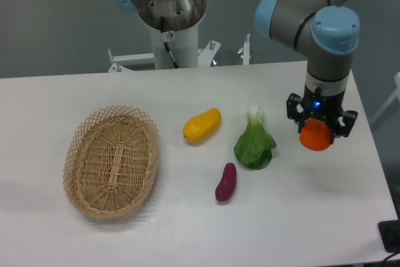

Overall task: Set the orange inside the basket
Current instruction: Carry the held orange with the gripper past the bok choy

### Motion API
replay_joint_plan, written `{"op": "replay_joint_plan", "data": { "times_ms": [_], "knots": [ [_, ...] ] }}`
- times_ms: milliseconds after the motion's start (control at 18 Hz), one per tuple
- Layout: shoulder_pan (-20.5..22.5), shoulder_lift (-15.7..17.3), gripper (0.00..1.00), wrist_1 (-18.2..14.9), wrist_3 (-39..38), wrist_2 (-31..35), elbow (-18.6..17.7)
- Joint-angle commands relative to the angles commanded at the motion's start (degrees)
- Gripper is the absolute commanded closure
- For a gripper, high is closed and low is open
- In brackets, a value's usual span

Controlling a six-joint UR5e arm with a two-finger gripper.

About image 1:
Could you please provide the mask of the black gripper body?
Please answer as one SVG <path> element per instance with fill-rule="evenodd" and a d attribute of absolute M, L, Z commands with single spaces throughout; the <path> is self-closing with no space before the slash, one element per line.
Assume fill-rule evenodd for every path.
<path fill-rule="evenodd" d="M 334 124 L 341 116 L 344 91 L 333 96 L 315 94 L 307 86 L 304 88 L 302 108 L 305 118 L 314 118 Z"/>

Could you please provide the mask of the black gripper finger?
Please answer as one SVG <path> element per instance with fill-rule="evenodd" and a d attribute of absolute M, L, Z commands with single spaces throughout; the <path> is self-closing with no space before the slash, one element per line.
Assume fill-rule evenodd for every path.
<path fill-rule="evenodd" d="M 306 107 L 306 101 L 300 95 L 291 93 L 286 101 L 287 118 L 297 124 L 297 130 L 300 133 L 306 121 L 309 119 L 309 110 Z"/>
<path fill-rule="evenodd" d="M 331 130 L 330 144 L 336 138 L 348 137 L 358 117 L 357 111 L 339 110 L 328 117 L 328 128 Z"/>

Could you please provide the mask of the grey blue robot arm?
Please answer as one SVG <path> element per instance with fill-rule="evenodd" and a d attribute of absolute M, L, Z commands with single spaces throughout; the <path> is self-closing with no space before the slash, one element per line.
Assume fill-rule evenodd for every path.
<path fill-rule="evenodd" d="M 344 7 L 346 0 L 261 0 L 254 25 L 270 39 L 307 57 L 304 94 L 286 102 L 289 119 L 301 136 L 317 130 L 317 138 L 332 144 L 351 132 L 355 111 L 342 103 L 359 44 L 360 20 Z M 137 12 L 151 35 L 157 69 L 208 67 L 214 46 L 198 48 L 198 26 L 206 0 L 114 0 L 125 12 Z"/>

